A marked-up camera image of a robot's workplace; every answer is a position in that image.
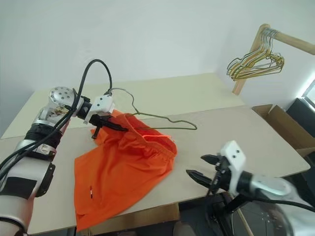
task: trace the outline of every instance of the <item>white wall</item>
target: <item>white wall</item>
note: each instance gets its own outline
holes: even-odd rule
[[[251,47],[262,23],[315,42],[313,0],[2,0],[0,135],[31,93],[79,83],[87,62],[106,61],[114,81],[216,71]],[[281,74],[249,81],[251,104],[288,105],[315,77],[315,59],[276,43]],[[107,77],[92,68],[87,83]]]

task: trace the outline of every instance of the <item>white table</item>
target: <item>white table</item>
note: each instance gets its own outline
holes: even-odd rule
[[[224,87],[222,89],[222,94],[224,94],[222,98],[216,97],[219,103],[224,100],[225,93],[230,96],[230,92],[225,92]],[[174,95],[166,92],[163,95],[174,97]],[[202,106],[205,108],[206,105],[204,103],[207,101],[204,101],[204,96],[195,96],[194,98],[202,97],[202,100],[195,100],[194,103],[202,103]],[[174,110],[180,112],[184,110],[184,106],[180,109],[174,106]],[[213,166],[206,164],[200,159],[200,156],[208,153],[217,153],[221,146],[230,140],[236,140],[246,154],[247,171],[270,176],[286,176],[309,168],[307,162],[247,106],[230,105],[223,109],[188,112],[188,114],[173,115],[171,118],[191,120],[198,125],[198,130],[163,130],[163,133],[172,136],[178,147],[178,156],[175,160],[173,172],[146,197],[124,213],[204,196],[206,189],[190,179],[185,170],[195,169],[210,177],[213,176]],[[145,122],[150,126],[165,124],[165,121],[157,118],[147,119]],[[0,158],[4,159],[9,155],[21,139],[23,137],[0,140]],[[36,199],[34,202],[34,211],[29,228],[30,234],[53,231],[75,225],[73,205],[74,159],[94,147],[95,144],[91,140],[90,127],[71,128],[66,131],[61,144],[58,146],[58,153],[54,160],[56,170],[50,189],[46,195]]]

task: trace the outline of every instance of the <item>wooden rack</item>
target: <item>wooden rack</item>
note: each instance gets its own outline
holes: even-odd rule
[[[260,35],[265,28],[270,28],[270,25],[262,24],[259,27],[258,32],[256,34],[256,37],[254,39],[254,42],[252,43],[252,47],[251,47],[250,52],[253,52],[259,48],[259,45],[261,44]],[[301,39],[292,37],[290,35],[287,35],[287,34],[284,34],[281,32],[278,32],[276,34],[276,36],[274,37],[274,39],[278,40],[282,43],[288,44],[292,47],[298,48],[298,49],[300,49],[304,52],[307,52],[309,54],[315,55],[315,45],[312,43],[303,41]],[[246,82],[246,79],[238,80],[234,86],[233,93],[236,95],[239,95],[241,93],[241,90],[242,90],[245,82]]]

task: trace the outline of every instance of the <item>orange cloth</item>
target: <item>orange cloth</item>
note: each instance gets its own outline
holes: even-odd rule
[[[104,127],[92,151],[75,159],[77,230],[111,218],[142,199],[173,169],[176,145],[131,114],[110,119],[127,132]]]

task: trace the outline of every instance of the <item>green wire hanger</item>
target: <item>green wire hanger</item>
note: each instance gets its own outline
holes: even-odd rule
[[[187,124],[190,124],[191,126],[193,126],[193,128],[187,128],[187,127],[151,127],[151,128],[148,128],[148,129],[186,129],[186,130],[196,130],[197,129],[197,125],[195,125],[194,123],[192,122],[189,122],[187,120],[171,120],[169,117],[163,117],[163,116],[158,116],[158,115],[153,115],[153,114],[148,114],[148,113],[143,113],[143,112],[140,112],[134,105],[134,96],[128,92],[126,89],[124,88],[111,88],[109,90],[109,94],[111,94],[111,91],[112,90],[122,90],[126,93],[128,93],[131,97],[132,97],[132,107],[134,108],[134,110],[136,111],[136,113],[133,113],[132,115],[135,116],[135,115],[144,115],[144,116],[149,116],[149,117],[157,117],[157,118],[162,118],[162,119],[166,119],[168,120],[169,122],[171,123],[187,123]]]

